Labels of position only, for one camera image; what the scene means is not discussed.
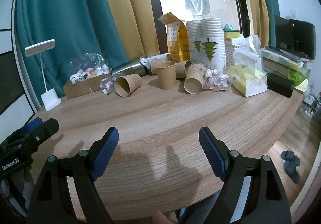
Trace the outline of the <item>dark blue slippers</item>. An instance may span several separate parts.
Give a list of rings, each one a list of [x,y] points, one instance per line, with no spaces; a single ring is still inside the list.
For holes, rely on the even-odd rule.
[[[300,176],[297,172],[297,167],[300,165],[300,159],[294,154],[293,151],[285,150],[281,153],[281,158],[285,161],[283,169],[289,178],[298,184]]]

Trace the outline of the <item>brown cardboard box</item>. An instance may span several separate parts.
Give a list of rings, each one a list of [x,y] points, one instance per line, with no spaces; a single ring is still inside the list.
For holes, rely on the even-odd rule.
[[[67,99],[80,97],[86,94],[90,94],[99,91],[100,82],[102,79],[109,77],[110,74],[103,74],[88,80],[80,81],[74,85],[69,80],[64,86],[63,90]]]

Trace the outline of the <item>brown cup lying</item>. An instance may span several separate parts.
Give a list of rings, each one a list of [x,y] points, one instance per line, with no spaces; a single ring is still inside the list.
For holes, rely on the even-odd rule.
[[[138,74],[119,76],[115,81],[115,90],[120,97],[129,97],[141,86],[142,79]]]
[[[176,78],[177,79],[184,79],[187,74],[188,67],[192,64],[190,60],[182,61],[182,62],[177,62],[175,64],[176,68]]]

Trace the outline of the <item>clear bag of toys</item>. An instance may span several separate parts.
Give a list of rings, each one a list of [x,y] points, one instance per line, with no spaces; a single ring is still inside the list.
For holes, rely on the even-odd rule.
[[[69,62],[72,85],[104,74],[111,74],[111,71],[108,60],[97,53],[85,53]]]

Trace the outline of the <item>yellow green sponge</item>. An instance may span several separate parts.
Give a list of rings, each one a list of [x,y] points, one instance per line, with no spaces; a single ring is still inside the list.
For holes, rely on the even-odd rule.
[[[239,30],[224,30],[225,39],[239,38],[240,36],[241,33]]]

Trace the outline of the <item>black glasses case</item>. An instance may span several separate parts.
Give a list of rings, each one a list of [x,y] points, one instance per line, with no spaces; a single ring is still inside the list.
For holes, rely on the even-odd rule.
[[[287,98],[290,98],[292,96],[294,83],[274,73],[267,73],[266,77],[268,89]]]

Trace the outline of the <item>black monitor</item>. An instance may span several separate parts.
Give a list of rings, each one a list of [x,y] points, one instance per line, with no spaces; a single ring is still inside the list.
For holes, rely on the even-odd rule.
[[[276,47],[291,50],[314,60],[316,58],[315,26],[307,21],[275,16]]]

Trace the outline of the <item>mustard curtain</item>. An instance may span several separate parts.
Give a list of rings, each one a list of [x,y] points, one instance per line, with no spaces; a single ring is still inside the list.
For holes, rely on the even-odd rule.
[[[248,0],[250,9],[251,34],[256,34],[261,40],[261,46],[269,43],[269,17],[265,0]]]
[[[158,55],[159,44],[151,0],[107,0],[130,60]]]

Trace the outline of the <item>stack of books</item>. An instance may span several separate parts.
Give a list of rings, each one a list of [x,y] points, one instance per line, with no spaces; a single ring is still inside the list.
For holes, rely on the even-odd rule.
[[[266,71],[272,71],[279,75],[286,76],[288,71],[301,72],[309,76],[312,70],[313,61],[286,53],[285,50],[277,48],[261,48],[263,66]]]

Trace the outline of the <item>brown cup lying behind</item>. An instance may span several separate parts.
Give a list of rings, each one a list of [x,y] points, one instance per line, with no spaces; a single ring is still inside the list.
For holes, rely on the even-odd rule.
[[[176,78],[177,79],[184,79],[187,74],[188,67],[192,64],[190,60],[182,61],[182,62],[177,62],[175,64],[176,68]]]

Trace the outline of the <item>upright plain brown cup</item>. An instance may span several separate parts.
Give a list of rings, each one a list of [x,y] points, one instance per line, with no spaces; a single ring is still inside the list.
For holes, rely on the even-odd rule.
[[[159,86],[163,90],[169,90],[176,86],[175,62],[165,61],[156,65]]]

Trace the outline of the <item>yellow tissue pack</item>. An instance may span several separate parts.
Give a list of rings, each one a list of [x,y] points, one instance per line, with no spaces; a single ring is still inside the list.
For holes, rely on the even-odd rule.
[[[264,73],[252,70],[246,64],[236,64],[226,69],[231,85],[244,97],[251,97],[267,91],[267,77]]]

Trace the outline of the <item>yellow paper bag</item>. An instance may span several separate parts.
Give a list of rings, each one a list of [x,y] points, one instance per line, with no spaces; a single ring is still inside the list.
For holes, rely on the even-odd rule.
[[[190,59],[187,28],[184,23],[171,12],[158,20],[167,27],[167,47],[170,57],[175,62]]]

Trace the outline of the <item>white plastic bag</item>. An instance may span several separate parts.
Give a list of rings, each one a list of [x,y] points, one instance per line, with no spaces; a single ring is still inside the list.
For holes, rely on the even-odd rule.
[[[261,41],[258,35],[242,38],[241,46],[233,53],[235,64],[246,64],[251,70],[263,72]]]

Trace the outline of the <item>patterned brown paper cup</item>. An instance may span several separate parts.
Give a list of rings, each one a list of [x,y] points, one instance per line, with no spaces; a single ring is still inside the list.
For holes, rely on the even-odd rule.
[[[202,63],[192,63],[187,70],[184,89],[189,94],[198,94],[205,85],[207,67]]]

